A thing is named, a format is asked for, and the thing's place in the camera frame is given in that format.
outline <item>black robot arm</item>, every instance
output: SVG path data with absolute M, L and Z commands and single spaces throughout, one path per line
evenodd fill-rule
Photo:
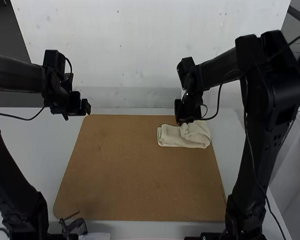
M 46 50 L 43 65 L 29 64 L 0 55 L 0 91 L 41 93 L 43 105 L 52 114 L 85 116 L 91 106 L 72 91 L 73 73 L 65 74 L 66 58 L 57 50 Z M 0 212 L 2 224 L 13 240 L 77 240 L 70 234 L 79 226 L 87 233 L 83 219 L 66 226 L 63 234 L 48 234 L 48 207 L 43 195 L 24 177 L 10 155 L 0 131 Z
M 52 114 L 69 116 L 90 114 L 91 106 L 81 94 L 73 91 L 71 72 L 65 74 L 66 61 L 70 61 L 57 50 L 46 50 L 43 64 L 36 65 L 0 55 L 0 91 L 40 93 L 43 106 Z
M 261 37 L 241 36 L 235 48 L 199 65 L 191 57 L 183 58 L 177 71 L 186 90 L 183 99 L 175 101 L 179 124 L 202 119 L 204 91 L 240 80 L 246 137 L 238 177 L 227 199 L 227 233 L 221 239 L 265 239 L 265 194 L 300 107 L 300 68 L 293 53 L 280 31 L 269 31 Z M 203 236 L 218 239 L 220 234 Z

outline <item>wire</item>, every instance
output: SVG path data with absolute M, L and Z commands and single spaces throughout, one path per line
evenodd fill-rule
M 233 73 L 235 72 L 240 72 L 242 73 L 241 70 L 239 69 L 233 69 L 231 71 L 228 71 L 228 73 L 226 75 L 223 76 L 222 80 L 221 80 L 221 83 L 220 83 L 220 86 L 219 86 L 219 91 L 218 91 L 218 99 L 217 99 L 217 104 L 216 104 L 216 111 L 215 111 L 215 114 L 213 116 L 210 116 L 210 117 L 207 117 L 207 118 L 201 118 L 201 120 L 203 121 L 207 121 L 207 120 L 211 120 L 211 119 L 214 119 L 218 113 L 219 113 L 219 105 L 220 105 L 220 95 L 221 95 L 221 88 L 222 88 L 222 85 L 224 84 L 225 80 Z
M 268 62 L 270 62 L 276 56 L 282 54 L 285 50 L 287 50 L 292 44 L 294 44 L 299 39 L 300 39 L 300 35 L 297 36 L 295 39 L 293 39 L 291 42 L 289 42 L 285 47 L 281 48 L 279 51 L 277 51 L 275 54 L 273 54 L 271 57 L 269 57 Z
M 267 193 L 265 192 L 265 190 L 263 189 L 263 187 L 260 185 L 260 183 L 258 181 L 258 178 L 257 178 L 254 154 L 253 154 L 253 150 L 252 150 L 252 146 L 251 146 L 251 143 L 250 143 L 250 139 L 249 139 L 249 135 L 248 135 L 248 130 L 247 130 L 246 105 L 247 105 L 247 101 L 248 101 L 248 81 L 247 81 L 247 78 L 245 78 L 245 80 L 246 80 L 246 96 L 245 96 L 245 103 L 244 103 L 244 106 L 243 106 L 243 125 L 244 125 L 244 131 L 245 131 L 246 139 L 247 139 L 247 142 L 248 142 L 248 145 L 249 145 L 249 149 L 250 149 L 250 153 L 251 153 L 253 178 L 254 178 L 254 181 L 255 181 L 256 185 L 258 186 L 258 188 L 260 189 L 260 191 L 262 192 L 262 194 L 263 194 L 263 196 L 265 198 L 266 204 L 268 206 L 269 213 L 271 214 L 271 216 L 275 220 L 276 224 L 278 225 L 279 230 L 281 232 L 281 235 L 282 235 L 283 239 L 286 240 L 286 236 L 284 234 L 284 231 L 282 230 L 280 222 L 278 221 L 276 215 L 271 210 L 271 206 L 270 206 L 270 203 L 269 203 L 269 199 L 267 197 Z
M 185 123 L 185 122 L 187 122 L 187 121 L 189 121 L 189 120 L 201 120 L 201 121 L 207 121 L 207 120 L 214 119 L 214 118 L 218 115 L 218 113 L 219 113 L 220 95 L 221 95 L 221 88 L 222 88 L 222 85 L 224 84 L 224 82 L 226 81 L 226 79 L 227 79 L 231 74 L 233 74 L 233 73 L 235 73 L 235 72 L 240 72 L 240 73 L 242 73 L 242 71 L 239 70 L 239 69 L 233 69 L 233 70 L 230 70 L 229 72 L 227 72 L 227 73 L 223 76 L 223 78 L 222 78 L 222 80 L 221 80 L 221 83 L 220 83 L 220 86 L 219 86 L 219 90 L 218 90 L 216 112 L 215 112 L 215 114 L 214 114 L 213 116 L 210 116 L 210 117 L 205 118 L 205 116 L 206 116 L 207 113 L 208 113 L 208 107 L 207 107 L 207 105 L 202 104 L 201 106 L 204 106 L 204 107 L 206 108 L 206 112 L 205 112 L 205 114 L 204 114 L 201 118 L 194 117 L 194 116 L 189 116 L 189 117 L 185 118 L 185 119 L 181 122 L 181 124 L 183 124 L 183 123 Z M 178 107 L 178 110 L 176 111 L 176 116 L 177 116 L 177 117 L 179 116 L 179 109 L 180 109 L 180 107 L 181 107 L 181 104 L 180 104 L 180 106 Z
M 65 60 L 68 62 L 68 64 L 69 64 L 69 67 L 70 67 L 70 75 L 69 75 L 69 77 L 68 77 L 68 79 L 67 80 L 70 80 L 70 78 L 71 78 L 71 74 L 72 74 L 72 65 L 71 65 L 71 62 L 70 62 L 70 60 L 66 57 L 65 58 Z
M 6 234 L 6 236 L 9 238 L 10 235 L 9 235 L 9 232 L 6 228 L 0 227 L 0 232 L 4 232 Z
M 202 120 L 202 118 L 204 118 L 206 115 L 207 115 L 207 113 L 208 113 L 208 106 L 207 105 L 205 105 L 205 104 L 202 104 L 202 105 L 200 105 L 200 106 L 203 106 L 203 107 L 205 107 L 205 114 L 202 116 L 202 117 L 195 117 L 195 116 L 189 116 L 189 117 L 187 117 L 187 118 L 185 118 L 183 121 L 181 121 L 180 122 L 180 125 L 182 125 L 183 123 L 186 123 L 186 122 L 188 122 L 189 120 Z M 178 107 L 178 110 L 176 111 L 176 115 L 178 116 L 179 115 L 179 109 L 180 109 L 180 106 Z
M 226 234 L 226 232 L 227 232 L 227 229 L 225 228 L 225 229 L 222 231 L 222 233 L 220 234 L 220 237 L 219 237 L 218 240 L 221 240 L 221 238 Z
M 19 120 L 23 120 L 23 121 L 31 121 L 31 120 L 35 119 L 36 117 L 38 117 L 38 115 L 44 109 L 45 109 L 45 107 L 42 107 L 41 110 L 36 115 L 34 115 L 33 117 L 31 117 L 31 118 L 23 118 L 23 117 L 20 117 L 20 116 L 14 116 L 14 115 L 5 114 L 5 113 L 0 113 L 0 116 L 9 117 L 9 118 L 13 118 L 13 119 L 19 119 Z

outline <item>white wall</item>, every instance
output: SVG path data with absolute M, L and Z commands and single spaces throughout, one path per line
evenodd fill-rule
M 12 5 L 31 61 L 41 64 L 45 49 L 64 53 L 74 86 L 92 106 L 171 108 L 180 97 L 176 67 L 182 58 L 192 56 L 199 64 L 234 47 L 238 36 L 280 29 L 289 2 L 13 0 Z M 221 107 L 240 108 L 238 87 L 224 88 Z M 215 106 L 215 94 L 205 99 Z

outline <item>beige cloth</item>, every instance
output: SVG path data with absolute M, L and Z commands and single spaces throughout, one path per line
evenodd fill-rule
M 181 126 L 163 124 L 157 128 L 157 141 L 161 147 L 184 147 L 205 149 L 211 136 L 206 121 L 196 120 Z

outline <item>towel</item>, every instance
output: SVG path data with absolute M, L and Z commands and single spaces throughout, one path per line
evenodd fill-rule
M 196 120 L 181 126 L 163 124 L 157 128 L 157 141 L 161 147 L 184 147 L 205 149 L 211 136 L 206 121 Z

